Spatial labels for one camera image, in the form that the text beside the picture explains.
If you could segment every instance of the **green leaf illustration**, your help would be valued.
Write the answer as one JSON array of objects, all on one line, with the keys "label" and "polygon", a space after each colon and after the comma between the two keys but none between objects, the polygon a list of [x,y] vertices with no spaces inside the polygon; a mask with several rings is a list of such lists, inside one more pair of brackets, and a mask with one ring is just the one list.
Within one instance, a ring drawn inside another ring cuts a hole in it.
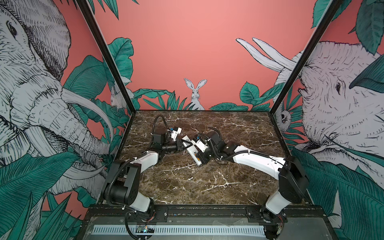
[{"label": "green leaf illustration", "polygon": [[382,239],[384,222],[384,190],[367,177],[342,164],[318,162],[312,155],[292,149],[300,159],[310,184],[308,191],[314,203],[321,205],[327,215],[334,207],[336,191],[343,215],[343,234],[351,240]]},{"label": "green leaf illustration", "polygon": [[164,108],[161,108],[159,105],[143,98],[144,102],[148,103],[149,105],[151,105],[152,107],[156,108],[157,110],[165,110]]},{"label": "green leaf illustration", "polygon": [[281,92],[281,90],[284,87],[284,83],[279,83],[269,90],[267,90],[265,93],[263,93],[260,97],[266,97],[267,100],[274,98],[277,94]]},{"label": "green leaf illustration", "polygon": [[240,90],[240,99],[243,103],[251,104],[251,101],[259,97],[259,88],[246,82]]},{"label": "green leaf illustration", "polygon": [[44,221],[44,223],[41,225],[41,227],[33,237],[33,240],[45,239],[46,237],[47,239],[52,239],[49,236],[54,235],[57,229],[59,229],[61,225],[60,221],[64,215],[70,197],[71,195],[69,195],[62,203],[58,205],[55,210],[52,211],[52,213]]},{"label": "green leaf illustration", "polygon": [[12,228],[12,231],[8,235],[7,240],[23,240],[26,226],[28,224],[29,215],[32,209],[32,193],[29,195],[29,199],[25,204],[25,207],[17,220],[16,224]]},{"label": "green leaf illustration", "polygon": [[291,103],[289,104],[288,106],[288,109],[291,109],[296,103],[297,101],[301,98],[301,94],[298,94],[292,101]]},{"label": "green leaf illustration", "polygon": [[254,106],[251,111],[269,111],[270,110],[270,107],[269,107],[270,103],[266,103],[266,104],[263,104],[263,105],[257,105],[257,106]]},{"label": "green leaf illustration", "polygon": [[96,203],[96,199],[92,198],[83,187],[78,187],[75,191],[78,194],[77,199],[83,204],[83,207],[89,207],[91,204]]},{"label": "green leaf illustration", "polygon": [[296,134],[286,134],[286,133],[282,133],[282,135],[287,138],[287,139],[300,139],[300,140],[304,140],[302,137],[300,137],[299,135],[296,135]]},{"label": "green leaf illustration", "polygon": [[[120,119],[122,117],[125,117],[124,119],[126,119],[126,115],[125,114],[121,114],[120,112],[118,112],[117,107],[112,107],[108,103],[102,102],[99,99],[91,100],[91,101],[94,104],[96,104],[101,110],[103,110],[103,112],[109,118],[109,120],[110,120],[110,122],[112,124],[112,127],[118,127],[118,126],[124,127],[124,124],[120,122]],[[90,119],[92,119],[95,122],[101,122],[102,125],[105,126],[104,120],[97,113],[95,113],[94,111],[89,110],[88,108],[85,108],[85,107],[81,107],[81,109],[83,110],[83,112],[85,114],[87,114],[87,116]]]},{"label": "green leaf illustration", "polygon": [[290,127],[294,128],[294,127],[302,127],[303,126],[303,123],[302,122],[295,122],[295,123],[291,123]]},{"label": "green leaf illustration", "polygon": [[149,97],[149,98],[157,98],[157,93],[160,95],[167,94],[171,95],[172,93],[169,92],[168,90],[155,90],[155,89],[139,89],[135,92],[133,92],[135,98],[141,98],[143,95]]},{"label": "green leaf illustration", "polygon": [[289,103],[291,102],[291,97],[292,97],[292,87],[289,89],[288,91],[288,95],[287,95],[287,104],[286,104],[286,109],[289,109]]},{"label": "green leaf illustration", "polygon": [[384,3],[361,3],[356,20],[356,35],[365,49],[376,54],[384,34]]},{"label": "green leaf illustration", "polygon": [[298,134],[301,134],[303,136],[305,136],[305,134],[297,129],[294,129],[294,128],[288,128],[287,132],[289,133],[298,133]]},{"label": "green leaf illustration", "polygon": [[119,11],[118,11],[118,5],[116,3],[116,0],[104,0],[104,2],[113,12],[113,14],[117,17],[117,19],[119,19]]},{"label": "green leaf illustration", "polygon": [[360,173],[360,174],[362,174],[362,175],[364,175],[364,176],[366,176],[366,177],[369,178],[371,181],[373,181],[373,179],[371,178],[371,176],[368,175],[367,173],[365,173],[359,166],[356,168],[355,171],[358,172],[358,173]]},{"label": "green leaf illustration", "polygon": [[103,5],[103,0],[97,0],[100,4],[100,6],[103,8],[104,12],[105,12],[105,8],[104,8],[104,5]]},{"label": "green leaf illustration", "polygon": [[233,108],[233,107],[236,107],[236,106],[237,105],[234,104],[234,103],[219,103],[219,104],[211,107],[210,109],[214,110],[214,111],[227,111],[230,108]]},{"label": "green leaf illustration", "polygon": [[336,143],[335,141],[333,141],[332,139],[330,139],[329,137],[326,136],[326,138],[328,138],[331,142],[333,142],[334,144],[336,144],[337,146],[343,148],[344,150],[350,152],[350,153],[353,153],[359,157],[363,157],[365,159],[368,159],[372,162],[375,162],[377,164],[379,164],[380,166],[384,167],[384,157],[381,157],[379,155],[375,155],[375,154],[372,154],[372,153],[366,153],[366,152],[360,152],[360,151],[356,151],[356,150],[353,150],[353,149],[349,149],[349,148],[346,148],[346,147],[343,147],[342,145]]},{"label": "green leaf illustration", "polygon": [[294,145],[294,146],[296,146],[298,144],[297,142],[295,142],[293,140],[289,140],[289,139],[284,139],[284,141],[285,141],[285,143],[291,144],[291,145]]},{"label": "green leaf illustration", "polygon": [[89,5],[92,8],[93,14],[95,14],[95,5],[93,4],[93,0],[88,0],[88,2],[89,2]]},{"label": "green leaf illustration", "polygon": [[384,55],[381,55],[364,69],[349,85],[349,88],[360,86],[384,93]]},{"label": "green leaf illustration", "polygon": [[[317,0],[313,8],[313,24],[312,28],[316,27],[319,24],[321,17],[323,16],[324,11],[326,10],[330,0]],[[344,0],[340,5],[339,9],[335,13],[332,21],[335,20],[351,3],[351,0]]]},{"label": "green leaf illustration", "polygon": [[[111,44],[108,44],[108,48],[120,75],[130,79],[133,72],[132,60],[129,58],[133,56],[133,46],[131,40],[129,38],[116,38]],[[108,85],[109,88],[111,88],[115,85],[115,80],[105,61],[104,67],[107,72]]]},{"label": "green leaf illustration", "polygon": [[88,55],[80,66],[74,68],[63,88],[86,99],[94,99],[103,91],[106,83],[103,63]]},{"label": "green leaf illustration", "polygon": [[17,161],[0,168],[0,206],[2,223],[0,235],[14,226],[32,193],[32,205],[52,187],[63,173],[80,157],[63,152],[50,157],[24,155]]}]

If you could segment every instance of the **elephant tusk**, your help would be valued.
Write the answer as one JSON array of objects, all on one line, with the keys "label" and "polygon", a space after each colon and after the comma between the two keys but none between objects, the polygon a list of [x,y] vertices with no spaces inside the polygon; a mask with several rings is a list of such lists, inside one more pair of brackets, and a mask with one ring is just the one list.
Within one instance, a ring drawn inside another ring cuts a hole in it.
[{"label": "elephant tusk", "polygon": [[25,135],[29,139],[29,142],[36,148],[36,150],[44,157],[49,157],[57,154],[47,138],[41,127],[35,126],[24,130]]},{"label": "elephant tusk", "polygon": [[72,103],[72,104],[78,104],[82,107],[88,108],[89,110],[94,111],[97,113],[100,117],[103,118],[103,120],[107,123],[109,131],[111,133],[111,142],[113,139],[113,127],[111,124],[111,121],[107,117],[107,115],[104,113],[101,108],[99,108],[96,104],[91,102],[90,100],[86,99],[85,97],[82,97],[68,89],[63,88],[63,91],[61,93],[61,97],[66,103]]},{"label": "elephant tusk", "polygon": [[63,176],[69,179],[83,180],[83,179],[88,179],[98,175],[103,169],[104,169],[104,166],[93,171],[86,171],[86,170],[79,169],[75,166],[71,166],[70,168],[68,168],[67,171],[64,172]]}]

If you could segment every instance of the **marble tabletop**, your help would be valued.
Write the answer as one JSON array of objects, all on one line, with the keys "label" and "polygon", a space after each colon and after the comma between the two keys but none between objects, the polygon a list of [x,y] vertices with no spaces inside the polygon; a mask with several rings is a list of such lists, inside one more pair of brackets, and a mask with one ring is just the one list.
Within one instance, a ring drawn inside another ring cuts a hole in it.
[{"label": "marble tabletop", "polygon": [[[215,127],[223,139],[251,149],[284,157],[267,113],[138,111],[124,144],[121,159],[140,155],[148,147],[154,118],[162,114],[169,127],[180,127],[190,138]],[[156,127],[165,128],[161,118]],[[186,151],[165,155],[141,174],[139,191],[156,204],[263,204],[278,188],[278,181],[249,166],[211,160],[197,166]]]}]

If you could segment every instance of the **wire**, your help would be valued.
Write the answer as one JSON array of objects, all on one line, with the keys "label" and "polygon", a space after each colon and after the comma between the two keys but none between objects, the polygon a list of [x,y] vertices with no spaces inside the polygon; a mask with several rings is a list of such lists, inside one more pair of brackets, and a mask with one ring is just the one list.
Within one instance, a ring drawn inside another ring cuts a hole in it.
[{"label": "wire", "polygon": [[[127,229],[127,232],[128,234],[130,235],[131,238],[135,239],[135,240],[139,240],[138,237],[136,237],[135,235],[132,234],[131,230],[129,229],[129,225],[128,225],[128,214],[130,212],[126,212],[125,213],[125,216],[124,216],[124,224],[125,224],[125,228]],[[152,235],[149,235],[149,236],[144,236],[144,239],[149,239],[150,237],[152,237]]]},{"label": "wire", "polygon": [[221,133],[219,130],[217,130],[216,128],[214,127],[208,127],[209,129],[212,129],[213,131],[217,132],[217,134],[219,135],[219,137],[221,138]]},{"label": "wire", "polygon": [[112,191],[112,187],[114,185],[114,183],[116,182],[117,178],[119,177],[120,173],[133,161],[135,161],[136,158],[132,158],[128,161],[126,161],[125,163],[123,163],[119,169],[117,170],[117,172],[115,173],[115,175],[113,176],[113,179],[111,181],[111,183],[108,185],[108,188],[107,188],[107,192],[106,192],[106,196],[105,196],[105,200],[107,201],[107,204],[110,205],[110,206],[116,206],[116,207],[122,207],[122,206],[125,206],[123,204],[114,204],[112,203],[111,201],[111,191]]}]

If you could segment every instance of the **black metal frame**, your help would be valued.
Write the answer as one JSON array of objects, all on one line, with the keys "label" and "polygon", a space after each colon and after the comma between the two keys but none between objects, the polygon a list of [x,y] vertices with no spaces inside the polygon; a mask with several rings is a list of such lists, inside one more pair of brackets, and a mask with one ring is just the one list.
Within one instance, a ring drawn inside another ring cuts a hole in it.
[{"label": "black metal frame", "polygon": [[[264,220],[252,217],[252,215],[260,212],[261,205],[166,205],[155,204],[156,217],[151,221],[151,224],[157,222],[167,222],[168,216],[172,218],[178,217],[228,217],[228,218],[247,218],[248,222],[259,223],[259,225],[271,225],[274,223],[266,223]],[[83,220],[80,231],[75,237],[75,240],[83,239],[92,217],[124,217],[128,210],[122,210],[117,207],[108,205],[91,205]],[[337,236],[329,222],[324,210],[317,205],[290,205],[284,210],[286,218],[321,218],[333,240],[337,240]],[[135,215],[129,217],[131,222],[140,222]]]},{"label": "black metal frame", "polygon": [[328,25],[332,21],[333,16],[335,15],[336,11],[339,9],[342,3],[343,3],[343,0],[332,0],[332,2],[330,3],[330,6],[324,13],[323,17],[321,18],[318,26],[316,27],[316,30],[313,32],[311,39],[309,40],[307,46],[305,47],[303,54],[301,55],[295,68],[292,70],[292,73],[289,76],[287,82],[285,83],[281,93],[279,94],[275,103],[273,104],[270,111],[272,115],[275,114],[277,108],[280,106],[281,102],[284,100],[286,94],[288,93],[289,89],[292,87],[293,83],[299,76],[301,69],[305,66],[305,63],[307,62],[308,58],[311,56],[312,51],[316,47],[317,43],[320,41],[325,30],[327,29]]}]

